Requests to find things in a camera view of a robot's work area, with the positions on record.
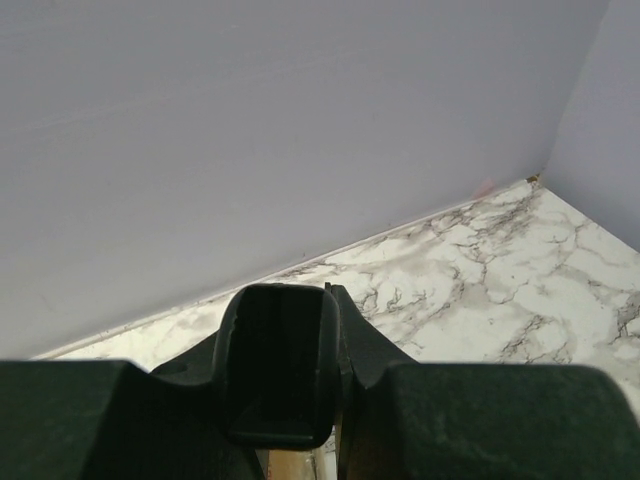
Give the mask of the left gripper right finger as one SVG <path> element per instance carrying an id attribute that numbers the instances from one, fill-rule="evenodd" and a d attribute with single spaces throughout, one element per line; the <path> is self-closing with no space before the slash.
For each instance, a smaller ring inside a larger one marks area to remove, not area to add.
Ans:
<path id="1" fill-rule="evenodd" d="M 346 288 L 341 479 L 635 479 L 639 424 L 618 385 L 584 365 L 420 363 Z"/>

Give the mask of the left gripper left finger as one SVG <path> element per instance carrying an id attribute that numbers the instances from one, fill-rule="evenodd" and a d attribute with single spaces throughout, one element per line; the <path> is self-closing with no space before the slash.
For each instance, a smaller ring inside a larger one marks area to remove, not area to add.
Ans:
<path id="1" fill-rule="evenodd" d="M 257 479 L 214 419 L 215 338 L 147 372 L 126 360 L 4 361 L 4 479 Z"/>

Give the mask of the orange utility knife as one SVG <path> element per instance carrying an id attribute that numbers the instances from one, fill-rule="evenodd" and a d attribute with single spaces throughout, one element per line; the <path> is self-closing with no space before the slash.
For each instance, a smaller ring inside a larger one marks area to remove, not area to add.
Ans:
<path id="1" fill-rule="evenodd" d="M 231 444 L 276 455 L 293 479 L 326 476 L 333 429 L 340 311 L 324 288 L 252 284 L 226 308 L 212 359 L 218 428 Z"/>

